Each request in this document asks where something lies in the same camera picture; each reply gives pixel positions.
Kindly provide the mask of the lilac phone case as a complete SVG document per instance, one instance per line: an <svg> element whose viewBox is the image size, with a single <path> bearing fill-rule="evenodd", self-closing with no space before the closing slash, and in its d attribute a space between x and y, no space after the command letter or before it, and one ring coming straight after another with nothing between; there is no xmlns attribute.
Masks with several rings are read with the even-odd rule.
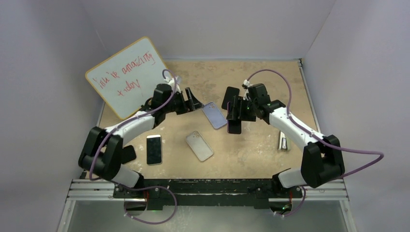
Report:
<svg viewBox="0 0 410 232"><path fill-rule="evenodd" d="M218 130L227 124L226 118L214 102L206 103L202 111L214 129Z"/></svg>

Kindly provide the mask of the black phone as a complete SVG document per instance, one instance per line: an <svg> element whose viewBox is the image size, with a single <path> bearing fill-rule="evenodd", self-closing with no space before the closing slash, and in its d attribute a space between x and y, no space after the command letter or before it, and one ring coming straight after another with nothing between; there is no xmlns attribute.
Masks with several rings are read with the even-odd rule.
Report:
<svg viewBox="0 0 410 232"><path fill-rule="evenodd" d="M225 94L224 94L222 104L221 104L221 108L223 110L227 110L228 103L231 102L235 96L238 96L239 93L240 93L240 89L236 87L227 87Z"/></svg>

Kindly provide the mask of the beige phone case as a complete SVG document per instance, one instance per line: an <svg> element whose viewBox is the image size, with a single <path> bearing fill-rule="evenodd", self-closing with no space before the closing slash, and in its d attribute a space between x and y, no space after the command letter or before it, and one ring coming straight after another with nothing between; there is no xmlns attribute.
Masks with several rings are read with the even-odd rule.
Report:
<svg viewBox="0 0 410 232"><path fill-rule="evenodd" d="M198 131L188 134L185 140L199 161L203 162L213 156L213 149Z"/></svg>

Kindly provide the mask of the purple-edged phone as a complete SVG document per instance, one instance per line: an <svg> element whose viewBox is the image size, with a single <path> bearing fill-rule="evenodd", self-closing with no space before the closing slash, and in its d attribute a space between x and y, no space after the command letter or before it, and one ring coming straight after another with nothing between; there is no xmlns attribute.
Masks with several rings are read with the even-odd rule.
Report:
<svg viewBox="0 0 410 232"><path fill-rule="evenodd" d="M241 121L227 121L227 132L229 134L241 134L242 126Z"/></svg>

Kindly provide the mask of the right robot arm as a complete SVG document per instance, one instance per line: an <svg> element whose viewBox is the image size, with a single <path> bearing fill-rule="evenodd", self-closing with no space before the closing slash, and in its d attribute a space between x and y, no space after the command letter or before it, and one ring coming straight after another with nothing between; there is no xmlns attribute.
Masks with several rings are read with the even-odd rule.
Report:
<svg viewBox="0 0 410 232"><path fill-rule="evenodd" d="M264 84L248 87L244 97L233 96L226 102L228 132L240 134L243 121L261 119L283 132L303 152L300 168L290 168L273 175L272 192L279 197L291 187L317 188L345 173L340 142L334 135L325 136L292 116L280 100L271 100Z"/></svg>

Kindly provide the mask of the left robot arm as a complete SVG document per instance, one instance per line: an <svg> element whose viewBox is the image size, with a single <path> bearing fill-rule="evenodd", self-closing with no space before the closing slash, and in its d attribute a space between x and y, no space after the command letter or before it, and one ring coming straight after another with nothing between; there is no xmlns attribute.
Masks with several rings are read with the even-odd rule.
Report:
<svg viewBox="0 0 410 232"><path fill-rule="evenodd" d="M156 128L168 113L181 115L203 107L190 88L182 93L170 84L158 84L153 96L127 120L107 128L90 129L78 165L89 175L123 185L131 197L140 197L144 193L144 177L125 165L136 159L135 149L129 142Z"/></svg>

